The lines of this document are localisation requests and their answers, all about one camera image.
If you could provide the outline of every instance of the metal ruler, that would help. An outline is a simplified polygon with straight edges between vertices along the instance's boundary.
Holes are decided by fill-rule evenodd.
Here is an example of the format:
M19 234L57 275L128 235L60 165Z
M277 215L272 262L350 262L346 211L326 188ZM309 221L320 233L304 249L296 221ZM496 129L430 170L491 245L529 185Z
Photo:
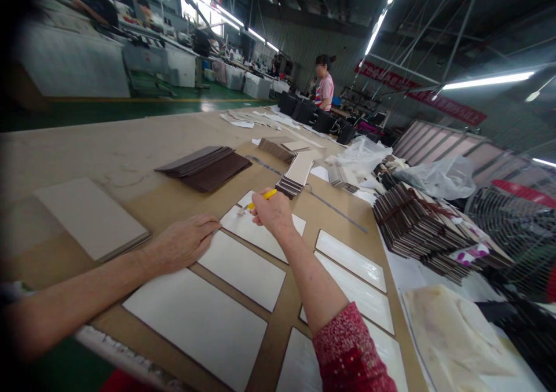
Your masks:
M255 156L251 156L251 155L247 155L245 156L247 159L250 160L254 160L255 162L257 162L259 165L261 165L262 167L273 171L275 174L278 174L280 176L283 176L282 172L274 169L272 166L267 165L266 163L264 163L261 159L257 159ZM326 205L327 207L333 209L334 211L336 211L339 215L341 215L342 217L344 217L346 220L348 220L351 224L353 224L355 227L357 227L358 229L360 229L362 232L364 232L365 234L369 234L369 231L367 231L366 228L361 227L359 224L357 224L354 220L352 220L351 218L349 218L347 215L345 215L344 213L342 213L341 211L339 211L336 207L333 207L332 205L330 205L329 202L326 202L324 199L322 199L320 196L316 195L315 192L313 191L313 187L311 186L311 184L306 184L305 186L308 186L310 188L311 194L319 201L321 201L324 205Z

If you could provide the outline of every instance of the pink shirt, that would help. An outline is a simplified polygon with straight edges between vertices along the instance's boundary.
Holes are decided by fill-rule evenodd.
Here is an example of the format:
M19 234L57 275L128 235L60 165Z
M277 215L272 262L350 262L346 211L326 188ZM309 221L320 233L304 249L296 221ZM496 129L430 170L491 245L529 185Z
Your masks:
M330 111L332 107L332 97L334 96L334 81L330 74L328 74L319 84L317 94L315 95L314 103L325 111ZM330 104L326 107L322 106L324 100L330 99Z

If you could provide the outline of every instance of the plastic bag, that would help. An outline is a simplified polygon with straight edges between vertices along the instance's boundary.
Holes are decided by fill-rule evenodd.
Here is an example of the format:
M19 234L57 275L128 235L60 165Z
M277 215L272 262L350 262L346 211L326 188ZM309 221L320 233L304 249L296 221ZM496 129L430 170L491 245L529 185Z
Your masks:
M358 178L364 178L372 173L374 168L387 155L392 154L392 148L384 147L381 143L374 143L366 136L353 139L344 153L329 156L324 161L351 169Z
M394 176L435 198L467 198L475 191L473 162L463 156L398 170Z

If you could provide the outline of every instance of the banner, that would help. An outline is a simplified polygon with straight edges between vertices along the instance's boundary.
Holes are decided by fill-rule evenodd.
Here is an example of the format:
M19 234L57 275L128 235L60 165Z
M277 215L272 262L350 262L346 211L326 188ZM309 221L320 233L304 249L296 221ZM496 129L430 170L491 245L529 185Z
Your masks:
M365 61L361 67L361 75L365 75L371 79L380 80L383 84L395 90L423 87L420 83L406 80L403 76L395 74L394 72L388 72L382 79L379 79L385 71L385 69L380 68L369 61ZM359 72L359 64L355 67L355 72ZM431 91L408 93L407 96L474 127L477 127L484 119L487 118L487 115L483 112L444 97L442 93L440 93L434 101L432 100L434 94Z

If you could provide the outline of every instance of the green floor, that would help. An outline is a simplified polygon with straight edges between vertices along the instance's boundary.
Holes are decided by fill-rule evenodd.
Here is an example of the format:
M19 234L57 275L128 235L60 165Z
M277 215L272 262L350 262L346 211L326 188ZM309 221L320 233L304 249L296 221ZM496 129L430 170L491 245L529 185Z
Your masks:
M78 124L133 120L150 116L260 107L275 101L255 100L241 91L210 83L209 89L172 87L172 97L143 92L133 98L57 98L49 100L49 112L10 115L1 131L46 129Z

